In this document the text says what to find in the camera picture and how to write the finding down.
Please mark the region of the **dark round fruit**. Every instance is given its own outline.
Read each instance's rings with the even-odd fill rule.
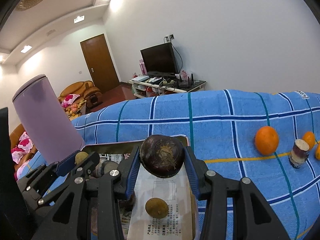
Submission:
[[[145,208],[146,212],[153,218],[162,219],[169,214],[169,207],[161,198],[150,198],[146,202]]]
[[[174,137],[151,135],[141,145],[140,161],[151,174],[171,178],[183,165],[183,145]]]

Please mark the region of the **brown leather sofa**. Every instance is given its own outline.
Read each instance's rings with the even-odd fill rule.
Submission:
[[[14,131],[10,134],[11,149],[15,148],[18,145],[19,139],[24,131],[25,131],[25,129],[24,129],[23,125],[19,124],[17,126],[17,128],[14,129]],[[36,154],[37,151],[38,150],[37,150],[36,146],[34,145],[33,148],[31,149],[31,151],[29,153],[25,154],[21,158],[21,160],[18,164],[14,163],[15,171],[17,171],[23,163],[32,159],[32,157]]]
[[[67,95],[77,94],[80,95],[80,97],[73,103],[79,104],[81,100],[84,100],[84,95],[85,97],[87,97],[88,94],[96,93],[98,91],[100,91],[100,89],[95,87],[92,81],[80,81],[73,83],[72,85],[65,88],[65,90],[63,90],[58,97],[58,100],[62,103]]]
[[[97,87],[89,88],[88,84],[85,84],[87,91],[84,92],[84,100],[87,100],[87,107],[92,109],[102,104],[102,93]]]

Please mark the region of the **air vent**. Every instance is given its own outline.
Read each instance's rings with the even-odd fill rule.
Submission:
[[[55,29],[48,31],[48,32],[47,32],[47,37],[49,37],[52,33],[55,33],[55,32],[56,32]]]

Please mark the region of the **blue gripper pad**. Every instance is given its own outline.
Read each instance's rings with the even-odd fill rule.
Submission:
[[[128,159],[119,163],[121,180],[115,184],[114,191],[118,199],[129,200],[133,194],[140,168],[139,147],[135,146]]]
[[[187,171],[188,180],[189,180],[189,184],[190,184],[190,188],[192,190],[192,193],[196,197],[196,199],[199,199],[199,197],[200,197],[199,178],[198,178],[196,170],[193,166],[193,163],[191,161],[192,157],[195,158],[195,156],[192,152],[192,149],[190,147],[185,147],[184,148],[184,166]]]
[[[139,152],[140,151],[138,149],[134,156],[132,166],[127,177],[127,190],[125,191],[127,199],[129,199],[133,194],[134,186],[136,185],[136,180],[140,168]]]
[[[57,164],[57,171],[56,174],[58,177],[64,177],[66,176],[75,166],[75,157],[76,154],[80,151],[75,151],[70,156],[62,160]]]

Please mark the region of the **white tv stand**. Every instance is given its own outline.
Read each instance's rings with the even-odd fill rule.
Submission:
[[[146,98],[146,97],[154,97],[154,96],[162,96],[167,94],[175,94],[175,93],[188,93],[188,92],[195,92],[195,91],[203,91],[206,81],[202,80],[195,80],[195,84],[189,88],[189,89],[182,89],[182,88],[172,88],[172,87],[166,87],[166,85],[160,84],[159,85],[153,85],[146,82],[135,82],[132,80],[128,81],[129,84],[132,84],[132,90],[134,95],[137,98]],[[147,88],[152,88],[152,92],[146,91]]]

